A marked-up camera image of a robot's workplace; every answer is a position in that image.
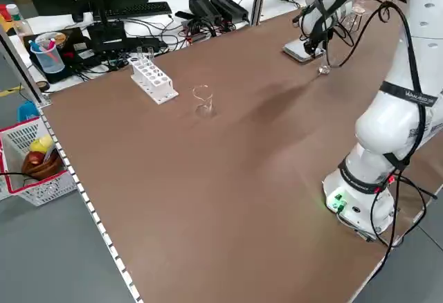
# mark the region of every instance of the red and white basket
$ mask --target red and white basket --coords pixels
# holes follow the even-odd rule
[[[41,118],[0,130],[0,172],[20,172],[30,144],[47,133]],[[66,170],[35,183],[22,175],[0,176],[0,200],[15,195],[40,206],[75,189],[74,180]]]

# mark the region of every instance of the glass beaker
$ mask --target glass beaker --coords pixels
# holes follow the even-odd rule
[[[199,85],[192,89],[192,94],[197,99],[195,113],[201,118],[214,116],[213,92],[208,85]]]

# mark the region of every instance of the desk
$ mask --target desk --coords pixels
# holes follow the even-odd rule
[[[171,7],[172,16],[174,16],[174,13],[176,13],[177,11],[180,11],[180,10],[189,11],[189,5],[188,5],[189,0],[150,0],[150,1],[152,1],[152,2],[167,1]],[[295,0],[295,1],[297,1],[299,3],[304,3],[304,0]],[[247,9],[249,11],[249,13],[251,13],[252,6],[253,6],[253,0],[243,0],[242,6],[245,7],[245,9]],[[263,18],[263,20],[265,20],[265,19],[272,18],[274,16],[281,15],[283,13],[293,11],[293,10],[295,10],[295,6],[292,3],[283,2],[280,0],[265,0],[264,5],[263,5],[263,9],[262,9],[262,18]],[[161,24],[166,26],[171,22],[170,18],[166,15],[153,16],[153,17],[143,17],[143,18],[138,17],[138,19],[141,19],[143,21],[148,21],[150,23],[159,23],[158,27],[161,27]],[[35,34],[38,34],[38,33],[44,33],[44,32],[49,32],[49,31],[53,31],[53,30],[61,30],[63,28],[69,28],[69,27],[74,27],[74,26],[80,27],[80,28],[86,28],[86,26],[88,26],[89,24],[92,23],[93,19],[92,19],[92,15],[90,13],[87,13],[87,14],[85,14],[84,21],[82,23],[78,23],[78,24],[73,23],[70,15],[34,17],[34,18],[28,19],[28,21],[29,21],[31,28],[33,29],[33,32]],[[175,28],[175,27],[179,26],[181,21],[183,21],[183,20],[175,17],[174,21],[171,24],[169,24],[168,28],[171,29],[171,28]],[[245,25],[247,25],[247,23],[244,22],[244,23],[238,23],[236,26],[237,26],[237,28],[241,28]],[[137,24],[125,23],[125,30],[127,31],[129,36],[130,35],[137,35],[137,36],[150,35],[149,31],[146,29],[146,27],[140,26]],[[160,30],[157,30],[155,28],[152,28],[151,30],[152,30],[153,35],[160,34]],[[172,34],[172,35],[176,35],[177,37],[179,37],[179,39],[183,39],[182,37],[180,37],[178,35],[179,31],[180,31],[180,29],[176,29],[172,32],[166,32],[165,35]],[[87,37],[89,36],[88,32],[86,30],[83,31],[83,34]],[[16,48],[17,52],[20,54],[21,59],[25,62],[25,65],[30,66],[31,61],[29,59],[28,52],[24,48],[23,44],[20,42],[20,39],[18,38],[18,36],[12,36],[12,37],[10,37],[10,39],[11,39],[11,42],[14,44],[14,47]],[[168,37],[166,37],[165,41],[171,42],[171,39],[172,38],[168,39]],[[99,67],[94,68],[94,70],[98,71],[98,72],[100,72],[100,71],[105,72],[107,69],[104,66],[99,66]],[[32,77],[36,81],[45,79],[42,76],[42,74],[34,66],[31,66],[29,71],[30,71],[30,74],[32,75]],[[91,73],[84,73],[84,74],[91,79],[96,78],[98,76],[97,74],[91,74]],[[60,91],[62,89],[66,89],[68,87],[71,87],[76,84],[80,84],[82,82],[83,82],[83,80],[81,78],[79,78],[78,76],[73,76],[73,77],[67,78],[61,82],[58,82],[56,84],[52,84],[49,91],[52,91],[52,92]]]
[[[399,24],[374,22],[349,64],[318,78],[318,62],[281,53],[299,36],[290,21],[156,59],[180,93],[166,104],[128,69],[56,93],[44,109],[144,302],[344,303],[383,257],[327,210],[321,181],[356,142]],[[214,90],[211,120],[195,116],[196,84]],[[443,182],[442,142],[407,173],[431,191]],[[400,206],[404,232],[419,199],[402,188]]]

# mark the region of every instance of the white test tube rack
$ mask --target white test tube rack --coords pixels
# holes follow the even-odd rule
[[[148,58],[128,59],[132,65],[134,74],[133,81],[157,104],[163,104],[178,96],[178,92],[172,86],[172,80],[158,66]]]

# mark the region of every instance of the yellow fruit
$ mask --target yellow fruit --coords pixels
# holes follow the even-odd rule
[[[40,153],[45,154],[46,151],[48,151],[48,148],[45,147],[45,146],[43,146],[43,145],[40,143],[40,140],[37,139],[37,140],[34,140],[34,141],[30,144],[29,150],[31,150],[31,152],[40,152]]]
[[[49,135],[45,135],[43,137],[40,137],[39,140],[40,140],[40,144],[45,146],[46,151],[48,151],[49,147],[51,147],[53,144],[53,139]]]

